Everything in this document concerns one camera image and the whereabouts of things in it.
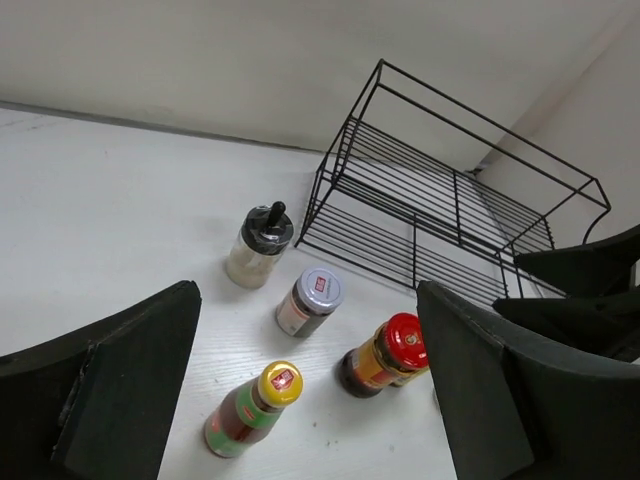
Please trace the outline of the yellow-cap green-label sauce bottle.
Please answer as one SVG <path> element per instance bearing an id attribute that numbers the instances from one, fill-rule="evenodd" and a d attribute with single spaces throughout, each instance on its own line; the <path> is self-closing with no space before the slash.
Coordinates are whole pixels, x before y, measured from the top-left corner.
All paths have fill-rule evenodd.
<path id="1" fill-rule="evenodd" d="M 284 410 L 298 400 L 304 381 L 287 361 L 274 361 L 231 390 L 205 421 L 205 443 L 221 458 L 237 458 L 265 439 Z"/>

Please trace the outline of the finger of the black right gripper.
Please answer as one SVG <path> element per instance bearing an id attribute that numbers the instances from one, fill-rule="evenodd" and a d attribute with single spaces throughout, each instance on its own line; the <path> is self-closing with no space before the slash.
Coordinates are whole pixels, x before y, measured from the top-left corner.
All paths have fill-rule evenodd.
<path id="1" fill-rule="evenodd" d="M 567 296 L 607 296 L 638 285 L 639 226 L 600 241 L 519 254 L 521 270 Z"/>
<path id="2" fill-rule="evenodd" d="M 564 345 L 619 360 L 639 359 L 639 289 L 564 299 L 498 299 L 502 317 Z"/>

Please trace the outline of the black-lid spice shaker jar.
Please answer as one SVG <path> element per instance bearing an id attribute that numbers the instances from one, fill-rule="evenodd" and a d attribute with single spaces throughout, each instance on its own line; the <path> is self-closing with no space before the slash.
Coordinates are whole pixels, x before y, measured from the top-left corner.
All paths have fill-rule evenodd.
<path id="1" fill-rule="evenodd" d="M 228 277 L 246 289 L 264 286 L 294 235 L 294 225 L 286 214 L 286 205 L 252 208 L 246 215 L 235 244 L 227 257 Z"/>

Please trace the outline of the red-lid chili sauce jar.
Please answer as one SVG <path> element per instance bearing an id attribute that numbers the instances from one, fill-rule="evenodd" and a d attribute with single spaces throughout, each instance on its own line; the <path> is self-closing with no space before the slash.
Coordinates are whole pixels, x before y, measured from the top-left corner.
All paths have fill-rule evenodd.
<path id="1" fill-rule="evenodd" d="M 337 378 L 351 395 L 371 398 L 387 387 L 402 387 L 429 369 L 420 320 L 402 312 L 342 357 Z"/>

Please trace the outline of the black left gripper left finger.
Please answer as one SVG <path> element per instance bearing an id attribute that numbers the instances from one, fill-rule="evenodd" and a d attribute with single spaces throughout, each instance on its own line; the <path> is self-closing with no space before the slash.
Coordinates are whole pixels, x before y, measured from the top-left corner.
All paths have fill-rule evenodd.
<path id="1" fill-rule="evenodd" d="M 2 478 L 157 478 L 201 305 L 183 280 L 2 356 Z"/>

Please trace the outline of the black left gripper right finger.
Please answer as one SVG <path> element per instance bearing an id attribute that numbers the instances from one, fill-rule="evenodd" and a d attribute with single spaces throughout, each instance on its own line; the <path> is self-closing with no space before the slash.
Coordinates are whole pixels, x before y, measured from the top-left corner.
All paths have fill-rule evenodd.
<path id="1" fill-rule="evenodd" d="M 460 479 L 636 479 L 639 368 L 422 281 L 417 311 Z"/>

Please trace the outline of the white-lid dark sauce jar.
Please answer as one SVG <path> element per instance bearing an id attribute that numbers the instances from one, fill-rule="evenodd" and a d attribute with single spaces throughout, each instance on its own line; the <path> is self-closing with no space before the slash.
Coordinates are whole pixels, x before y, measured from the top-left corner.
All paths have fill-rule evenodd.
<path id="1" fill-rule="evenodd" d="M 289 336 L 308 338 L 343 303 L 345 287 L 331 270 L 304 270 L 275 311 L 277 325 Z"/>

